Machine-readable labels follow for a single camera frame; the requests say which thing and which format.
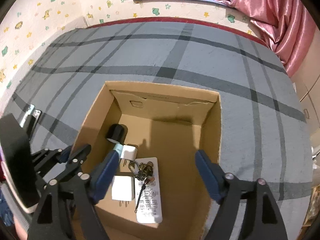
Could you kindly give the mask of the white remote control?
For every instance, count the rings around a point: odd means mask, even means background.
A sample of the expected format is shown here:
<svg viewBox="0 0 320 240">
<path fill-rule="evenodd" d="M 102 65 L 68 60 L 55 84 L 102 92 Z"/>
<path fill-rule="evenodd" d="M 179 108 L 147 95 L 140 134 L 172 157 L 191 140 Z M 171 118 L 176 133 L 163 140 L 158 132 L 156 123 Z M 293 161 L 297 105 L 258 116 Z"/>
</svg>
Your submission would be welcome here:
<svg viewBox="0 0 320 240">
<path fill-rule="evenodd" d="M 153 162 L 153 176 L 142 193 L 139 208 L 136 213 L 137 222 L 140 224 L 159 224 L 163 220 L 161 193 L 159 184 L 158 159 L 156 157 L 136 159 L 140 163 Z M 142 181 L 135 178 L 135 203 L 142 185 Z"/>
</svg>

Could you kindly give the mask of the pink satin curtain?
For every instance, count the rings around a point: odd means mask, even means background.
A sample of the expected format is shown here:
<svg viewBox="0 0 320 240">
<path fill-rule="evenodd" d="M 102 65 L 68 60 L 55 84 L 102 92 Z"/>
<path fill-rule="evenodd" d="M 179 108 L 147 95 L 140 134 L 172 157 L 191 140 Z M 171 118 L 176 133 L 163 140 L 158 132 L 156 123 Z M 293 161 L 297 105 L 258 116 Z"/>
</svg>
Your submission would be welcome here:
<svg viewBox="0 0 320 240">
<path fill-rule="evenodd" d="M 307 55 L 316 24 L 300 0 L 231 0 L 228 6 L 244 13 L 261 39 L 293 76 Z"/>
</svg>

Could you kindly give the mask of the black power bank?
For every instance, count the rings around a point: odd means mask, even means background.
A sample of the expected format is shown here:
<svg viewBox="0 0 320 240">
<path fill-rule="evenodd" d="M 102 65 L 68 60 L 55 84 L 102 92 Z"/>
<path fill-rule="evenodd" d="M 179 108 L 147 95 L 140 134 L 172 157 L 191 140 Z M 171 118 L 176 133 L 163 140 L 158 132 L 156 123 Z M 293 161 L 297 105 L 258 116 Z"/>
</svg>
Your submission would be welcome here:
<svg viewBox="0 0 320 240">
<path fill-rule="evenodd" d="M 31 139 L 31 137 L 33 135 L 36 123 L 37 123 L 37 118 L 35 116 L 28 115 L 26 117 L 25 123 L 23 125 L 23 129 L 26 132 L 29 140 Z"/>
</svg>

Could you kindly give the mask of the large white power adapter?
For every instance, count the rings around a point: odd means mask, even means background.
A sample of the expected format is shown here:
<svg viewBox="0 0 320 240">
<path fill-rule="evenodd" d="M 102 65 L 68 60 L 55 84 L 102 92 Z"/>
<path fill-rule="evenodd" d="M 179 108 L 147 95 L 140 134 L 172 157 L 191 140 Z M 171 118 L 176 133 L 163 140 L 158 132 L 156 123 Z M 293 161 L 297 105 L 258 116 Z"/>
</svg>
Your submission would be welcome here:
<svg viewBox="0 0 320 240">
<path fill-rule="evenodd" d="M 118 202 L 119 206 L 127 204 L 135 198 L 134 178 L 131 176 L 115 176 L 111 188 L 112 200 Z"/>
</svg>

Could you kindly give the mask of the light blue tube bottle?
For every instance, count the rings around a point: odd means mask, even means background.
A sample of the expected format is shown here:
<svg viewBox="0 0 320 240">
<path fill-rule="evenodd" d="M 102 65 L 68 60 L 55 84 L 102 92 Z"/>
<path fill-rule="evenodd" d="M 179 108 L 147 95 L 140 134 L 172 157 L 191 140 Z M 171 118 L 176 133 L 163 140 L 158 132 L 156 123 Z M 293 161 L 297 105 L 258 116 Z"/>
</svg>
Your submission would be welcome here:
<svg viewBox="0 0 320 240">
<path fill-rule="evenodd" d="M 114 148 L 113 148 L 114 151 L 116 151 L 119 155 L 119 159 L 121 159 L 121 154 L 122 154 L 122 151 L 123 151 L 123 145 L 122 144 L 115 144 Z"/>
</svg>

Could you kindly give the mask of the grey plaid bed cover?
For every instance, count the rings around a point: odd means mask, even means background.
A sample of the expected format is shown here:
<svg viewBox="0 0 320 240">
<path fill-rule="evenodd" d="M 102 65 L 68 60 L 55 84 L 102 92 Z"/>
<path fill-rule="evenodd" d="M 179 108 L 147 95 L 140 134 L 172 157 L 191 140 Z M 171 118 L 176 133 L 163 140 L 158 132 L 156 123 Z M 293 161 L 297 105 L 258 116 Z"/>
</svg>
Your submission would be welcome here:
<svg viewBox="0 0 320 240">
<path fill-rule="evenodd" d="M 196 23 L 75 28 L 46 40 L 1 106 L 17 119 L 30 104 L 42 111 L 32 139 L 34 150 L 68 146 L 105 81 L 219 92 L 221 166 L 242 179 L 266 179 L 288 238 L 297 238 L 311 194 L 311 146 L 297 94 L 272 51 Z"/>
</svg>

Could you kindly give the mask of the light green smartphone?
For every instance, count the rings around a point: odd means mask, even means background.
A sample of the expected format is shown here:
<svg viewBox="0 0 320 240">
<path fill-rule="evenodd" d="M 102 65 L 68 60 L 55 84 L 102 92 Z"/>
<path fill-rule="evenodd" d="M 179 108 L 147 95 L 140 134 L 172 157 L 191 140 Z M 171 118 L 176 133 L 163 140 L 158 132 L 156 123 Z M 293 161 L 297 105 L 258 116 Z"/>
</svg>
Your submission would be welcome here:
<svg viewBox="0 0 320 240">
<path fill-rule="evenodd" d="M 20 121 L 20 126 L 21 126 L 21 127 L 24 126 L 27 117 L 28 117 L 29 115 L 32 115 L 32 113 L 33 113 L 34 110 L 35 110 L 35 106 L 34 106 L 34 105 L 29 105 L 29 106 L 28 106 L 27 110 L 25 111 L 25 113 L 24 113 L 24 115 L 23 115 L 23 117 L 22 117 L 22 119 L 21 119 L 21 121 Z"/>
</svg>

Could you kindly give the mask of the beige wardrobe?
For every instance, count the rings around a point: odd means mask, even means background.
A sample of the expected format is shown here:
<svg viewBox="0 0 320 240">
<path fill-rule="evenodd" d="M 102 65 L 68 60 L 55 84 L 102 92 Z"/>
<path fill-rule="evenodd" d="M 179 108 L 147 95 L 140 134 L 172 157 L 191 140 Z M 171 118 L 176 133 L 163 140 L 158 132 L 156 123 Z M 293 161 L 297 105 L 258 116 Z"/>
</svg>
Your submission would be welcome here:
<svg viewBox="0 0 320 240">
<path fill-rule="evenodd" d="M 310 134 L 319 129 L 319 29 L 302 64 L 291 77 Z"/>
</svg>

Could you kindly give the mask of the black cylindrical cap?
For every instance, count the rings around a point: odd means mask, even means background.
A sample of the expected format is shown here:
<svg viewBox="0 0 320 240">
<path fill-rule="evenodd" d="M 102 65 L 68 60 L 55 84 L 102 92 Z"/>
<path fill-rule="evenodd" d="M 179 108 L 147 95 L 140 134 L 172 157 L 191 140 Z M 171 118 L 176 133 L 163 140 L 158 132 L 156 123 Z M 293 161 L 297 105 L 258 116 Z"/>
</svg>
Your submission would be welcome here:
<svg viewBox="0 0 320 240">
<path fill-rule="evenodd" d="M 123 124 L 112 124 L 108 132 L 106 133 L 105 138 L 114 144 L 124 144 L 128 129 Z"/>
</svg>

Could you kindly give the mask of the phone with dark case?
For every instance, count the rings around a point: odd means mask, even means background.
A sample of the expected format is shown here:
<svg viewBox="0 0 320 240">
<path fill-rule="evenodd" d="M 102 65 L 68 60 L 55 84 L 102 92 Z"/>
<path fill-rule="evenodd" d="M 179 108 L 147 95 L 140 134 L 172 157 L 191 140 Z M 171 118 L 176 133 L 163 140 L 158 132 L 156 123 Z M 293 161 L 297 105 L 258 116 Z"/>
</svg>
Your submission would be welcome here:
<svg viewBox="0 0 320 240">
<path fill-rule="evenodd" d="M 35 109 L 35 110 L 33 111 L 33 117 L 35 118 L 34 125 L 33 125 L 33 129 L 35 129 L 35 127 L 36 127 L 36 125 L 37 125 L 37 123 L 38 123 L 38 120 L 39 120 L 41 114 L 42 114 L 42 111 L 41 111 L 41 110 Z"/>
</svg>

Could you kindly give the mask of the brown cardboard box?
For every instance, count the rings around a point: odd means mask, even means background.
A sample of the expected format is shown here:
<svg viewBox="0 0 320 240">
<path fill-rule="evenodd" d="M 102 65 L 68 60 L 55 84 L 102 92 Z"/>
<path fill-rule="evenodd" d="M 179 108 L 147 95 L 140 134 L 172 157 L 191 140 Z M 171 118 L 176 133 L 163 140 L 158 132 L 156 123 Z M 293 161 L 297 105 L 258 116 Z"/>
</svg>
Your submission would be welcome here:
<svg viewBox="0 0 320 240">
<path fill-rule="evenodd" d="M 92 171 L 111 150 L 106 136 L 113 124 L 126 127 L 124 142 L 138 148 L 139 158 L 157 158 L 163 219 L 140 224 L 133 203 L 120 204 L 108 193 L 95 209 L 109 238 L 201 239 L 212 202 L 195 153 L 204 150 L 212 162 L 219 161 L 219 93 L 149 82 L 105 82 L 73 146 L 92 147 L 84 172 Z"/>
</svg>

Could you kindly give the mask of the metal keychain with charms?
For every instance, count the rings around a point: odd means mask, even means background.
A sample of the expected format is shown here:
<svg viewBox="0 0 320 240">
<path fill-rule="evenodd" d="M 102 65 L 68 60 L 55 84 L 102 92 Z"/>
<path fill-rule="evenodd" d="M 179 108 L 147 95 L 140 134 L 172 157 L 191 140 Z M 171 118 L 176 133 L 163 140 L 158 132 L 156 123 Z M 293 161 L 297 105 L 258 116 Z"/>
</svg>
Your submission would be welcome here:
<svg viewBox="0 0 320 240">
<path fill-rule="evenodd" d="M 129 169 L 133 173 L 134 178 L 136 178 L 138 181 L 143 182 L 139 191 L 137 204 L 135 207 L 135 213 L 137 213 L 142 193 L 145 190 L 146 185 L 151 181 L 151 177 L 153 176 L 153 162 L 148 161 L 146 164 L 139 164 L 137 161 L 130 161 Z"/>
</svg>

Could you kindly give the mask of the small white plug charger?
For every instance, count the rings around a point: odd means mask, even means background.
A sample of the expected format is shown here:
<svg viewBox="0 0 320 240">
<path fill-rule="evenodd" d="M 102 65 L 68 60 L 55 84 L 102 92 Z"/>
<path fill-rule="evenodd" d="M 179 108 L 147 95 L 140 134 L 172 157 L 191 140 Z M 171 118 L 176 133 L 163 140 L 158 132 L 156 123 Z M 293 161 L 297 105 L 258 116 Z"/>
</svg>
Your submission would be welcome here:
<svg viewBox="0 0 320 240">
<path fill-rule="evenodd" d="M 134 161 L 137 156 L 138 149 L 135 146 L 124 145 L 120 154 L 120 159 Z"/>
</svg>

